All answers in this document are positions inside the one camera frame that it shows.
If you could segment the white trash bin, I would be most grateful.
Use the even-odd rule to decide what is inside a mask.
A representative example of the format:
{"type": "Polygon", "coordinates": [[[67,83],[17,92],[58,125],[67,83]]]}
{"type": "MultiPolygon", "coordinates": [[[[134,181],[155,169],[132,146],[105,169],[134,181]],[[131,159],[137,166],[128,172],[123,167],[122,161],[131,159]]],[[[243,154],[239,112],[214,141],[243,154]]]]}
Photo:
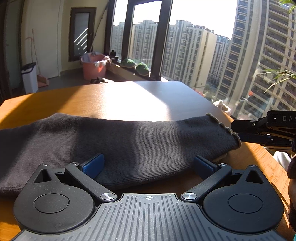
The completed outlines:
{"type": "Polygon", "coordinates": [[[26,94],[36,93],[39,89],[36,62],[24,65],[21,68],[21,73],[26,94]]]}

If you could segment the white baby shoe upper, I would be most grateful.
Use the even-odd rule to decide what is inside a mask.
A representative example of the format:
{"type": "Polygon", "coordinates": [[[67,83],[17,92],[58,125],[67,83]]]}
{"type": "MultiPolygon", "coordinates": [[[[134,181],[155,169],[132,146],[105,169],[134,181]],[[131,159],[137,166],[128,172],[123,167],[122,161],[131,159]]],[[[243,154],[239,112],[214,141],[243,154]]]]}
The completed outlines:
{"type": "Polygon", "coordinates": [[[222,110],[224,113],[226,113],[228,116],[231,116],[231,108],[229,106],[227,106],[223,100],[218,100],[213,102],[213,105],[217,108],[219,108],[220,110],[222,110]]]}

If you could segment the pink plastic bucket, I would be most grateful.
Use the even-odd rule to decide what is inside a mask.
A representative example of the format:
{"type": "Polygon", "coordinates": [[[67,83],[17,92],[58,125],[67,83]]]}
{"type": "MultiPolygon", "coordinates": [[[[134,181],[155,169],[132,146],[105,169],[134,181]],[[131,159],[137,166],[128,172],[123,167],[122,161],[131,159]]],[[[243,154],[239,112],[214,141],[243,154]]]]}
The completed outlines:
{"type": "Polygon", "coordinates": [[[111,64],[111,59],[109,56],[99,52],[90,52],[80,56],[80,63],[84,79],[91,81],[105,77],[107,66],[111,64]]]}

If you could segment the dark grey knit pants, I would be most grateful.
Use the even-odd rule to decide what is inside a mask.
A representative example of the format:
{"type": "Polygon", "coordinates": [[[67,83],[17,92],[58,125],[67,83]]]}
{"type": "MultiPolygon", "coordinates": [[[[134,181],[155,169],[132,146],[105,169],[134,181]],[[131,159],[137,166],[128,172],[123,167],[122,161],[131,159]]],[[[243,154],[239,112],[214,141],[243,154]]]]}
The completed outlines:
{"type": "Polygon", "coordinates": [[[96,181],[117,190],[175,176],[197,155],[216,161],[240,146],[238,135],[210,114],[153,122],[56,113],[1,130],[1,195],[18,195],[43,163],[62,168],[103,154],[96,181]]]}

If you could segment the pink dustpan with broom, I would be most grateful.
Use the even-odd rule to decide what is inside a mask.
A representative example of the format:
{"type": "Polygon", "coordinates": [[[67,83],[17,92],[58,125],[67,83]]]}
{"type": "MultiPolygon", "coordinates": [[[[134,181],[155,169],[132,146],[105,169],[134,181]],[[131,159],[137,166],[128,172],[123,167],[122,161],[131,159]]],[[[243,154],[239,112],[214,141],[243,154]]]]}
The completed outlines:
{"type": "Polygon", "coordinates": [[[35,40],[34,40],[34,29],[32,28],[32,35],[29,37],[26,37],[25,40],[30,40],[31,41],[31,61],[35,61],[36,66],[37,66],[37,84],[39,88],[42,87],[47,87],[49,86],[49,80],[44,77],[41,74],[41,69],[38,63],[38,57],[37,57],[37,51],[36,51],[36,46],[35,46],[35,40]]]}

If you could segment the green potted plant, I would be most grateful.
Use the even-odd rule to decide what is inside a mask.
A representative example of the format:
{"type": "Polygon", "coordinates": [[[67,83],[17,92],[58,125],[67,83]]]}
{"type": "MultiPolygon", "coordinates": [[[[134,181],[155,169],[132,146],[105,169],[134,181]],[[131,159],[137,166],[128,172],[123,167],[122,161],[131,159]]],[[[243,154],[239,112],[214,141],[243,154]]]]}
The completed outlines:
{"type": "Polygon", "coordinates": [[[265,40],[261,64],[265,69],[295,74],[295,9],[291,4],[267,1],[265,40]]]}

